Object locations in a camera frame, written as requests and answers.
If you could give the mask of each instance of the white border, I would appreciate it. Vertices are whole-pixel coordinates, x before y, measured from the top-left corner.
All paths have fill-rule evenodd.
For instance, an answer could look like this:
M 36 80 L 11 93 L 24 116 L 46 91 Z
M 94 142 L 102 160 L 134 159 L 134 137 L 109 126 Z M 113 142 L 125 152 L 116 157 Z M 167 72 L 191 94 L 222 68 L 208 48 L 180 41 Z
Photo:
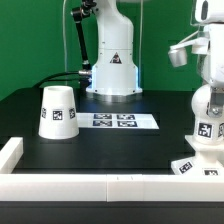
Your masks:
M 0 151 L 0 201 L 224 201 L 217 176 L 9 174 L 22 154 L 22 138 Z

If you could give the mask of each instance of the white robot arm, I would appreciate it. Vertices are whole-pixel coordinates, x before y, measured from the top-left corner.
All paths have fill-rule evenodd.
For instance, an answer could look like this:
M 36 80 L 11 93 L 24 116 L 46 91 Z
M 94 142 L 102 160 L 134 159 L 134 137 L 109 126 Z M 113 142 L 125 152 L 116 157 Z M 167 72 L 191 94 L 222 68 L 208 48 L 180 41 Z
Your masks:
M 95 0 L 92 8 L 98 25 L 98 60 L 92 67 L 87 96 L 124 102 L 138 97 L 138 68 L 133 63 L 132 22 L 119 13 L 116 0 Z
M 217 161 L 218 152 L 224 150 L 224 2 L 196 0 L 194 9 L 193 19 L 204 26 L 203 31 L 171 46 L 169 57 L 174 67 L 186 64 L 184 48 L 192 45 L 192 53 L 200 55 L 199 73 L 208 84 L 193 96 L 194 134 L 185 137 L 196 155 L 172 162 L 172 168 L 176 174 L 224 175 Z

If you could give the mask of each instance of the white cup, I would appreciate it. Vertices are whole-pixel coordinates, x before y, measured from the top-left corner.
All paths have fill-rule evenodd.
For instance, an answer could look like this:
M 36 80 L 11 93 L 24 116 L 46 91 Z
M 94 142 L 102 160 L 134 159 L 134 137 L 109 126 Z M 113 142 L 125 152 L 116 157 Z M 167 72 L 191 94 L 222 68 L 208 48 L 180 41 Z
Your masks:
M 168 55 L 173 67 L 179 67 L 187 64 L 187 52 L 185 48 L 170 50 Z
M 47 139 L 68 139 L 79 134 L 73 89 L 44 88 L 39 135 Z

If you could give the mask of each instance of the warning label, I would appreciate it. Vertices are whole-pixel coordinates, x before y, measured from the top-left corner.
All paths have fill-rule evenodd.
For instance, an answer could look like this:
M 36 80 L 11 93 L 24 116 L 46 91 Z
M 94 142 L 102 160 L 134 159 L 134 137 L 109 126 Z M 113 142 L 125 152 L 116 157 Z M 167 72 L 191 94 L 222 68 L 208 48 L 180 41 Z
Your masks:
M 114 55 L 114 57 L 111 59 L 110 63 L 112 63 L 112 64 L 122 64 L 121 59 L 120 59 L 117 52 Z

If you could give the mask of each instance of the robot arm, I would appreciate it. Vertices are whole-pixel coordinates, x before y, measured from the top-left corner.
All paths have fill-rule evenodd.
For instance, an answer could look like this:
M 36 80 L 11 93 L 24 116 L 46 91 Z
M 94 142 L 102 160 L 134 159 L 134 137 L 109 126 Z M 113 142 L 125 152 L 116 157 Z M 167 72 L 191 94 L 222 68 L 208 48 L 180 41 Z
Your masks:
M 209 38 L 207 37 L 198 37 L 193 40 L 189 40 L 192 37 L 196 36 L 199 32 L 195 32 L 179 42 L 177 45 L 170 47 L 168 52 L 170 61 L 173 67 L 179 67 L 187 64 L 187 53 L 185 47 L 192 45 L 193 54 L 203 54 L 208 53 Z
M 211 24 L 224 22 L 224 2 L 223 0 L 194 0 L 195 20 L 199 24 Z
M 72 10 L 72 15 L 85 69 L 90 66 L 81 21 L 93 12 L 98 25 L 98 60 L 92 67 L 92 84 L 86 88 L 87 96 L 125 102 L 138 98 L 142 89 L 139 88 L 138 68 L 133 62 L 134 27 L 131 20 L 118 11 L 116 3 L 117 0 L 83 0 L 81 7 Z

